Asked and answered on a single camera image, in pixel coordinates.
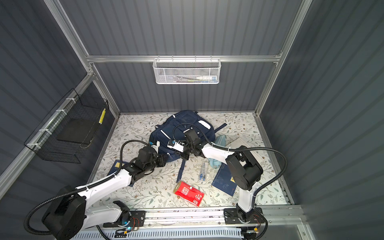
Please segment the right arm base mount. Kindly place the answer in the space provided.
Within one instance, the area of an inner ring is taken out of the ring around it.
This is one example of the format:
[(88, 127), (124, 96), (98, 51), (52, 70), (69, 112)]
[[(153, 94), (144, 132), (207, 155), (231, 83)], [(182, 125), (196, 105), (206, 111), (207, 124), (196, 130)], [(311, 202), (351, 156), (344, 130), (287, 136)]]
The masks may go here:
[(244, 212), (240, 208), (226, 208), (223, 210), (225, 223), (227, 225), (235, 224), (255, 224), (260, 225), (266, 221), (263, 219), (263, 211), (261, 208), (251, 209), (249, 212)]

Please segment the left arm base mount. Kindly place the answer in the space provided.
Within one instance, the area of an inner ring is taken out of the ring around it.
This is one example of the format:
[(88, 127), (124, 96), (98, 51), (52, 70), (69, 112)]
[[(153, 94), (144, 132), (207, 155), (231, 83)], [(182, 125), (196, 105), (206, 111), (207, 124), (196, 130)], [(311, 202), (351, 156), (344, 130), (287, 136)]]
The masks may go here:
[(127, 228), (127, 227), (135, 227), (139, 228), (144, 225), (146, 219), (146, 211), (130, 211), (123, 212), (121, 216), (117, 219), (116, 222), (113, 223), (104, 223), (104, 228)]

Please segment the navy book yellow label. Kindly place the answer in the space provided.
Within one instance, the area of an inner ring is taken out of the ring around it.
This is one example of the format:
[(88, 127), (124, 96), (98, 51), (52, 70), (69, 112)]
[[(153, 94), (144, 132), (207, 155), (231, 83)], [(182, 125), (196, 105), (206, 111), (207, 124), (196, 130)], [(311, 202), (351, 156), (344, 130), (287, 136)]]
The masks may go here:
[(121, 166), (120, 160), (115, 160), (115, 162), (113, 163), (113, 165), (112, 165), (110, 171), (108, 172), (107, 176), (109, 176), (109, 175), (115, 173), (115, 172), (120, 168), (120, 166)]
[(235, 183), (230, 169), (226, 164), (222, 164), (219, 167), (219, 170), (212, 182), (212, 186), (231, 197), (234, 196), (238, 185)]

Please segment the navy blue student backpack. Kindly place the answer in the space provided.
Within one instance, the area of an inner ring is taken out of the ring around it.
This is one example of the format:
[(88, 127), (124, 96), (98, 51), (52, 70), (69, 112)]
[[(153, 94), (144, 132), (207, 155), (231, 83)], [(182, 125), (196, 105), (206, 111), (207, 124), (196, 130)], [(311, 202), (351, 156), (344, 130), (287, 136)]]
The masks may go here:
[(198, 115), (197, 112), (185, 110), (169, 117), (163, 124), (156, 125), (155, 130), (150, 134), (149, 144), (158, 146), (158, 153), (168, 156), (168, 162), (173, 162), (181, 158), (180, 154), (167, 146), (169, 141), (176, 141), (181, 145), (187, 143), (185, 132), (193, 130), (197, 126), (196, 133), (205, 143), (207, 136), (209, 141), (216, 139), (215, 133), (227, 126), (226, 123), (218, 128), (214, 128), (211, 123)]

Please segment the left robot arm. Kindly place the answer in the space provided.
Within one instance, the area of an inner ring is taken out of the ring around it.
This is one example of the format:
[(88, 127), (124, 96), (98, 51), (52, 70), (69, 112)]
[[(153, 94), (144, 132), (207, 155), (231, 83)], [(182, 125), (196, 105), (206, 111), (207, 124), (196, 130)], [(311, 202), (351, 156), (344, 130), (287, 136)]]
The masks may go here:
[[(24, 229), (33, 235), (53, 235), (57, 240), (69, 240), (84, 229), (99, 227), (104, 223), (114, 223), (121, 228), (136, 227), (135, 217), (123, 202), (114, 201), (111, 205), (97, 208), (93, 204), (112, 192), (135, 183), (156, 167), (163, 167), (166, 160), (159, 155), (159, 147), (159, 142), (145, 144), (132, 162), (120, 164), (107, 177), (77, 188), (62, 188), (56, 196), (43, 201), (27, 214)], [(49, 207), (42, 217), (42, 223), (47, 230), (36, 230), (31, 227), (30, 220), (45, 205)]]

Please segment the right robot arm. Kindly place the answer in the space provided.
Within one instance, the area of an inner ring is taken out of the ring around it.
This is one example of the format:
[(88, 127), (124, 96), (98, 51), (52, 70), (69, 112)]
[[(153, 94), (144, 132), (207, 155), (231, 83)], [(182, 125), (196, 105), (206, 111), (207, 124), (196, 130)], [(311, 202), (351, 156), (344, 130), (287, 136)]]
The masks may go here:
[[(240, 146), (235, 149), (225, 148), (210, 141), (202, 130), (199, 130), (198, 126), (193, 124), (190, 124), (190, 126), (190, 128), (184, 131), (185, 140), (183, 140), (183, 144), (181, 144), (176, 137), (172, 137), (169, 140), (167, 147), (174, 149), (181, 154), (192, 153), (197, 157), (215, 159), (226, 164), (230, 170), (232, 178), (241, 189), (239, 191), (239, 201), (236, 205), (237, 216), (242, 223), (250, 222), (256, 212), (257, 194), (283, 176), (288, 167), (287, 158), (283, 153), (267, 147), (247, 148), (245, 146)], [(196, 130), (199, 130), (199, 133), (203, 135), (203, 139), (199, 137)], [(252, 154), (252, 151), (272, 152), (281, 156), (284, 161), (284, 165), (280, 172), (271, 180), (260, 186), (258, 186), (258, 182), (260, 181), (264, 170), (256, 157)]]

